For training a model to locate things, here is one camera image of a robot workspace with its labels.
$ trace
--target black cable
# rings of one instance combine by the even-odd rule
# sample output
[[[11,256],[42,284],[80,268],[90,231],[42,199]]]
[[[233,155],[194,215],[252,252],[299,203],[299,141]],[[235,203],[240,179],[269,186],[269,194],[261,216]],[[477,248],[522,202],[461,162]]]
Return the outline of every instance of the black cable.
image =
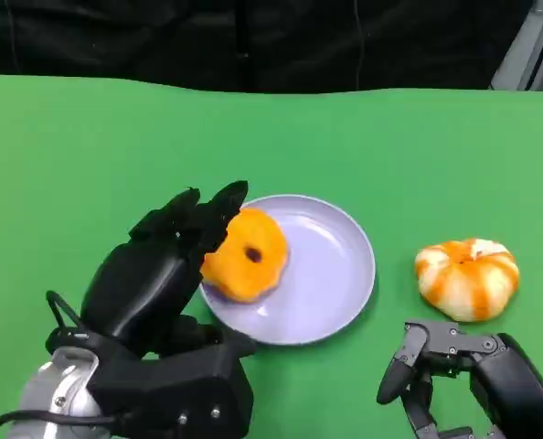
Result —
[[[61,309],[78,328],[84,328],[84,325],[80,321],[77,313],[75,313],[70,305],[67,304],[62,297],[60,297],[60,294],[56,293],[55,291],[46,291],[46,300],[48,301],[48,305],[50,306],[52,314],[54,314],[54,318],[56,318],[56,322],[59,324],[59,327],[65,326],[64,320],[62,319],[62,315],[59,311],[59,309]]]
[[[4,413],[0,416],[0,428],[2,425],[12,421],[43,421],[76,427],[111,427],[116,424],[117,418],[113,416],[68,416],[66,414],[47,412],[46,410],[17,410],[15,412]]]
[[[355,24],[357,26],[357,33],[359,38],[359,59],[357,62],[357,69],[355,71],[355,90],[359,91],[361,86],[361,72],[363,71],[363,61],[365,60],[365,33],[363,32],[361,17],[359,16],[358,0],[353,0],[353,12],[355,14]]]
[[[16,51],[16,23],[14,22],[14,15],[12,14],[12,8],[9,5],[9,0],[4,0],[5,10],[7,11],[7,20],[9,22],[9,40],[12,49],[12,60],[14,61],[14,67],[16,73],[22,74],[22,69],[19,67],[19,61],[17,60]]]

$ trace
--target plate rim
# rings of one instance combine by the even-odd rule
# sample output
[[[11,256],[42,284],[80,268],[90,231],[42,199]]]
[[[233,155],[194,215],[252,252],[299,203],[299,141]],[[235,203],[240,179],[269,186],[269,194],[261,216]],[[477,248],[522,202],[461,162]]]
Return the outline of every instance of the plate rim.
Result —
[[[245,334],[249,338],[257,341],[258,343],[262,343],[264,345],[269,345],[269,346],[304,346],[304,345],[312,345],[313,343],[317,343],[317,342],[326,340],[327,338],[332,337],[332,336],[338,334],[339,332],[341,332],[343,329],[345,329],[346,327],[351,325],[353,323],[353,321],[355,321],[355,319],[357,317],[359,317],[359,315],[366,308],[367,303],[368,303],[369,299],[371,298],[371,295],[373,294],[373,289],[375,288],[375,277],[377,275],[377,270],[378,270],[377,265],[376,265],[376,261],[375,261],[375,252],[373,250],[373,245],[371,245],[371,240],[369,239],[367,233],[363,230],[361,225],[350,214],[346,213],[343,209],[339,208],[335,204],[329,203],[328,201],[325,201],[325,200],[317,198],[317,197],[311,197],[309,195],[301,195],[301,194],[267,195],[267,196],[264,196],[264,197],[254,198],[254,199],[252,199],[250,201],[247,201],[246,203],[243,203],[241,208],[242,209],[243,208],[248,208],[253,203],[257,203],[257,202],[260,202],[260,201],[265,201],[267,199],[272,199],[272,198],[304,198],[304,199],[308,199],[308,200],[311,200],[311,201],[314,201],[314,202],[324,204],[325,206],[327,206],[329,208],[332,208],[332,209],[335,209],[340,214],[344,215],[355,226],[355,228],[361,233],[361,236],[363,236],[363,241],[365,243],[365,246],[367,247],[367,250],[368,250],[369,255],[370,255],[370,261],[371,261],[371,263],[373,263],[373,275],[369,279],[369,288],[368,288],[368,292],[367,292],[367,297],[363,301],[363,305],[359,307],[359,310],[356,313],[354,313],[354,315],[350,319],[347,319],[347,321],[345,323],[339,325],[335,330],[330,331],[330,333],[322,335],[321,337],[315,337],[313,339],[300,341],[300,342],[271,342],[269,340],[262,340],[262,339],[259,339],[257,337],[250,336],[249,334],[245,334],[242,331],[239,331],[237,328],[229,325],[227,322],[225,322],[217,314],[217,311],[215,311],[215,309],[213,309],[213,306],[209,302],[207,292],[205,291],[205,288],[204,288],[204,283],[205,283],[204,280],[200,282],[200,285],[198,286],[198,288],[200,289],[200,293],[202,295],[202,298],[203,298],[204,302],[206,303],[206,305],[207,305],[208,309],[210,310],[210,312],[217,318],[217,320],[219,322],[221,322],[226,327],[229,327],[230,329],[232,329],[234,331],[240,332],[241,334]]]

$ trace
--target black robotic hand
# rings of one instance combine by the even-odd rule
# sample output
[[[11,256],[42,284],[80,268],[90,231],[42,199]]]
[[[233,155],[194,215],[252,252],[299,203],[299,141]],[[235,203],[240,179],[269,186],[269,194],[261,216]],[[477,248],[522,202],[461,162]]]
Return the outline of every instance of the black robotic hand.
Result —
[[[439,432],[430,414],[432,376],[470,372],[471,392],[491,420],[491,439],[543,439],[543,379],[507,334],[467,336],[455,323],[411,320],[377,401],[401,398],[419,439],[474,439],[470,427]]]
[[[46,342],[52,359],[26,385],[20,410],[0,416],[0,426],[15,422],[8,437],[247,434],[253,391],[240,358],[254,343],[180,315],[202,280],[205,253],[225,240],[247,190],[238,181],[199,204],[190,188],[150,211],[101,264],[80,316],[48,292],[58,322]],[[150,352],[159,359],[145,359]]]

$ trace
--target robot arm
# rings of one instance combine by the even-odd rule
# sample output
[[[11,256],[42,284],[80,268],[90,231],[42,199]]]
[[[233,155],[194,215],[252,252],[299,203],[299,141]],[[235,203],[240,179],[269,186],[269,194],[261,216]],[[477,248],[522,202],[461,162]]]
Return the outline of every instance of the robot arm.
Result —
[[[80,316],[56,294],[52,355],[24,389],[13,439],[240,438],[253,393],[241,334],[180,313],[198,288],[204,255],[224,241],[247,195],[236,182],[197,204],[189,189],[149,212],[95,274]],[[66,325],[60,310],[71,320]],[[143,359],[147,353],[159,359]]]
[[[432,376],[470,372],[471,392],[493,427],[489,439],[543,439],[543,379],[507,334],[468,336],[456,323],[406,323],[402,347],[379,386],[377,401],[401,398],[419,439],[474,439],[469,427],[439,432],[430,414]]]

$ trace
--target orange and white pumpkin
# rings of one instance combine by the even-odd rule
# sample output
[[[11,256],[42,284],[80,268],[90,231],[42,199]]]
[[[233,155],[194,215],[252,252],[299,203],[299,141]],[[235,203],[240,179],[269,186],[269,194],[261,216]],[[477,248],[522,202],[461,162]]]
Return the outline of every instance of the orange and white pumpkin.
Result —
[[[415,268],[422,297],[458,322],[498,316],[519,285],[513,255],[488,240],[426,247],[416,256]]]

